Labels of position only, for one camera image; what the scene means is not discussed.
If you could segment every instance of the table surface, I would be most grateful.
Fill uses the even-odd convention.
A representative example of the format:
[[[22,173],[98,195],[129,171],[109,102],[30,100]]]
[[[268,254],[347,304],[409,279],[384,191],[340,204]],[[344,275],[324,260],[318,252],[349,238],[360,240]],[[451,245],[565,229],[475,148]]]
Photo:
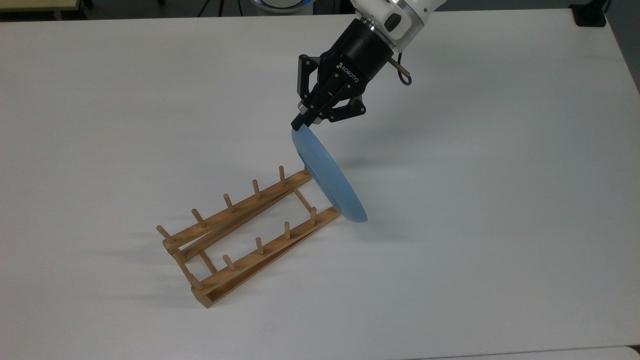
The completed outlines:
[[[75,10],[80,0],[0,0],[0,12]]]
[[[205,309],[161,245],[301,169],[300,53],[351,16],[0,24],[3,359],[407,359],[640,343],[640,96],[569,10],[435,13],[314,131],[339,218]],[[317,186],[302,188],[328,206]],[[287,198],[207,253],[305,219]],[[202,278],[203,264],[191,267]]]

